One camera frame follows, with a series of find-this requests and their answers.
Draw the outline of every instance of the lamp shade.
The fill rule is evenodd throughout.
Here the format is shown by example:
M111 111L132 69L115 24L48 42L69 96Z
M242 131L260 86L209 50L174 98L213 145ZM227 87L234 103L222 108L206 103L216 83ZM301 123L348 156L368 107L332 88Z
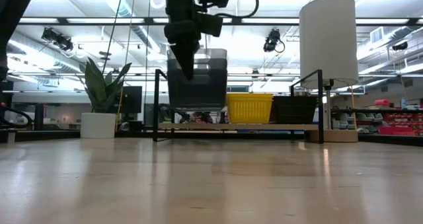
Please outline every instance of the lamp shade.
M299 13L301 78L323 70L323 85L358 82L356 7L354 0L314 0ZM301 83L317 89L317 76Z

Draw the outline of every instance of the white planter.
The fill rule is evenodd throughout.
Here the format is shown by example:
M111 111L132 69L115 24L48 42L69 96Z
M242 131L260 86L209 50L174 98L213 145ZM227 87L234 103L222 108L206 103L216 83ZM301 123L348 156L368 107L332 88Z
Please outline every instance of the white planter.
M81 138L114 138L116 115L101 113L82 113Z

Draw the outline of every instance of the potted plant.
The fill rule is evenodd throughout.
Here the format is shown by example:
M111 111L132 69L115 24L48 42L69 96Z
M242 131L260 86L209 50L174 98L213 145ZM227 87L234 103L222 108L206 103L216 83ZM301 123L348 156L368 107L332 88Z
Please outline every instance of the potted plant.
M131 63L125 65L117 78L113 81L112 72L105 77L96 66L95 62L88 58L87 65L80 65L80 70L85 74L85 91L90 98L93 112L82 113L81 138L113 138L116 122L115 114L107 111L113 104L114 99L124 86L123 76L130 70Z

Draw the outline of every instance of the wooden floor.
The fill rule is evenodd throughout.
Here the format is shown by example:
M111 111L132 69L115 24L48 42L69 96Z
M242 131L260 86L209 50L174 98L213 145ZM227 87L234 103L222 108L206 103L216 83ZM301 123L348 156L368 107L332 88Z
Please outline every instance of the wooden floor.
M423 220L423 149L63 140L0 147L0 224Z

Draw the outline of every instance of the black basket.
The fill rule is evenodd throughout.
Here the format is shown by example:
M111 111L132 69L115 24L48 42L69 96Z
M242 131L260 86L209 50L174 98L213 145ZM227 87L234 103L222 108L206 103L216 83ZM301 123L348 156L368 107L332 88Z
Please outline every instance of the black basket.
M315 115L316 96L274 96L270 122L277 124L311 124Z

